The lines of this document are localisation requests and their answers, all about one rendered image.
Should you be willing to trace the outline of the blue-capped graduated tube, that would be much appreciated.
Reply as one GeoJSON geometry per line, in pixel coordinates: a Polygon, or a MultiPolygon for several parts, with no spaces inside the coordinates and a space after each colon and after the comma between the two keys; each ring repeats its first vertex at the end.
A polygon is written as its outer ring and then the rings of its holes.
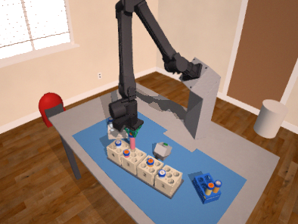
{"type": "Polygon", "coordinates": [[[117,148],[120,148],[121,147],[121,141],[120,140],[117,140],[117,141],[115,141],[115,145],[116,145],[116,147],[117,148]]]}

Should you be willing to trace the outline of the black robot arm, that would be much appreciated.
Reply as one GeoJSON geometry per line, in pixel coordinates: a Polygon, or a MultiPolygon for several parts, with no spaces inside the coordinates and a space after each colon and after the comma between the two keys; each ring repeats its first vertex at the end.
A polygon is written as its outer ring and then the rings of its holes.
{"type": "Polygon", "coordinates": [[[132,54],[132,13],[135,12],[144,27],[150,34],[156,46],[160,50],[164,68],[168,73],[183,73],[182,80],[200,78],[202,64],[193,64],[182,57],[179,52],[170,45],[160,25],[151,13],[146,0],[119,0],[116,5],[116,19],[118,23],[119,43],[119,94],[121,99],[109,103],[109,112],[113,118],[113,128],[123,132],[126,125],[134,126],[137,123],[138,111],[136,97],[136,82],[133,70],[132,54]],[[123,10],[123,11],[122,11],[123,10]],[[186,78],[184,78],[186,77],[186,78]]]}

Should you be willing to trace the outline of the blue table mat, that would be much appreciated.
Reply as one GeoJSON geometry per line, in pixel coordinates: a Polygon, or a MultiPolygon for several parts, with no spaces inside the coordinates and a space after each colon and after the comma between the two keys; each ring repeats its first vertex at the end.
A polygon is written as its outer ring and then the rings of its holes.
{"type": "Polygon", "coordinates": [[[167,143],[172,153],[164,161],[158,160],[164,163],[163,167],[167,165],[182,173],[184,182],[169,199],[107,159],[107,146],[116,140],[108,138],[108,118],[72,137],[155,224],[217,224],[247,181],[202,151],[184,148],[163,134],[167,129],[138,112],[144,124],[135,137],[135,147],[155,158],[157,143],[167,143]],[[207,204],[202,203],[192,184],[195,176],[205,173],[222,182],[219,199],[207,204]]]}

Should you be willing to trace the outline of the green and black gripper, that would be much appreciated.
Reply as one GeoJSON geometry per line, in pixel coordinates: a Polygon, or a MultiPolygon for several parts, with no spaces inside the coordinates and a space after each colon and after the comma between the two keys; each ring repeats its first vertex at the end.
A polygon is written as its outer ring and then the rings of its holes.
{"type": "Polygon", "coordinates": [[[133,137],[135,138],[136,135],[138,134],[138,131],[139,129],[141,128],[141,126],[144,124],[144,121],[143,120],[140,120],[138,118],[138,112],[136,114],[127,114],[129,116],[132,116],[132,115],[137,115],[137,123],[134,125],[134,126],[129,126],[129,125],[126,125],[125,127],[125,131],[129,134],[130,132],[132,133],[133,137]],[[128,131],[128,129],[129,131],[128,131]],[[135,130],[136,129],[136,130],[135,130]],[[136,131],[136,132],[135,132],[136,131]]]}

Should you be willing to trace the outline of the blue tube rack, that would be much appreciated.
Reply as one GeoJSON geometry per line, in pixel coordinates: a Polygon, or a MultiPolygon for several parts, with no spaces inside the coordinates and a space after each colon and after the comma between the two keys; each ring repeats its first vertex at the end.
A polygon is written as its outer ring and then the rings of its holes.
{"type": "Polygon", "coordinates": [[[206,174],[203,174],[200,176],[195,176],[194,181],[192,183],[203,204],[207,204],[209,202],[216,201],[219,199],[219,197],[221,195],[220,190],[217,193],[212,192],[211,195],[206,195],[205,191],[206,191],[206,186],[207,186],[208,182],[214,183],[214,180],[213,180],[212,176],[210,175],[210,173],[206,173],[206,174]],[[204,176],[205,176],[205,178],[204,178],[204,176]],[[210,179],[208,176],[210,177],[210,179]],[[203,194],[204,194],[205,198],[204,198],[203,194]]]}

